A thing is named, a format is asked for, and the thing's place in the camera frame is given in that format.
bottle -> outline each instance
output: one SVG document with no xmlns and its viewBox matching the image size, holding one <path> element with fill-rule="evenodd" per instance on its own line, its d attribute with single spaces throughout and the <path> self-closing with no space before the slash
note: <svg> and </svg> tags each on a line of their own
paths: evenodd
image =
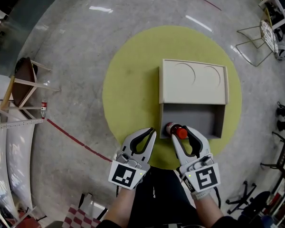
<svg viewBox="0 0 285 228">
<path fill-rule="evenodd" d="M 178 136 L 180 139 L 187 138 L 187 134 L 188 134 L 187 130 L 177 123 L 168 123 L 166 125 L 166 131 L 169 135 L 174 134 Z"/>
<path fill-rule="evenodd" d="M 46 117 L 47 105 L 48 105 L 48 102 L 46 100 L 41 101 L 41 117 L 42 117 L 42 119 L 45 119 L 45 117 Z"/>
</svg>

red bottle cap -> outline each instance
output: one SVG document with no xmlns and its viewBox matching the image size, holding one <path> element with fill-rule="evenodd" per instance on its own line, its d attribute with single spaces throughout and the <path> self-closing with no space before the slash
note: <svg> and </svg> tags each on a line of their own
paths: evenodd
<svg viewBox="0 0 285 228">
<path fill-rule="evenodd" d="M 177 134 L 177 136 L 180 138 L 180 139 L 185 139 L 185 138 L 187 138 L 187 130 L 186 129 L 184 129 L 184 128 L 178 128 L 177 130 L 176 130 L 176 134 Z"/>
</svg>

open box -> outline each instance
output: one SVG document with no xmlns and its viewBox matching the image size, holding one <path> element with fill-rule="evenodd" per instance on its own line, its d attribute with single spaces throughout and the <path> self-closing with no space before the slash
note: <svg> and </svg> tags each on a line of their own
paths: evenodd
<svg viewBox="0 0 285 228">
<path fill-rule="evenodd" d="M 229 101 L 225 66 L 164 59 L 160 67 L 160 138 L 169 122 L 190 126 L 208 139 L 221 138 Z"/>
</svg>

shoe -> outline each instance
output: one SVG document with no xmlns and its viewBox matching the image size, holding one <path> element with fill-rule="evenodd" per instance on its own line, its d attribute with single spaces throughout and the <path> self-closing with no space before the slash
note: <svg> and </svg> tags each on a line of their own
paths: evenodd
<svg viewBox="0 0 285 228">
<path fill-rule="evenodd" d="M 276 122 L 276 126 L 277 126 L 277 128 L 278 128 L 279 131 L 284 130 L 283 127 L 282 127 L 282 122 L 281 122 L 281 121 L 277 121 L 277 122 Z"/>
<path fill-rule="evenodd" d="M 284 116 L 284 115 L 283 115 L 283 109 L 277 108 L 276 111 L 275 111 L 275 115 L 276 115 L 276 116 L 279 116 L 279 115 Z"/>
</svg>

box lid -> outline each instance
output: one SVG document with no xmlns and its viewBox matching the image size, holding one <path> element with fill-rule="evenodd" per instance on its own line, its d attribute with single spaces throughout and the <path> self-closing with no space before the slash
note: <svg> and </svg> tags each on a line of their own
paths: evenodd
<svg viewBox="0 0 285 228">
<path fill-rule="evenodd" d="M 160 104 L 217 104 L 229 101 L 225 66 L 163 59 Z"/>
</svg>

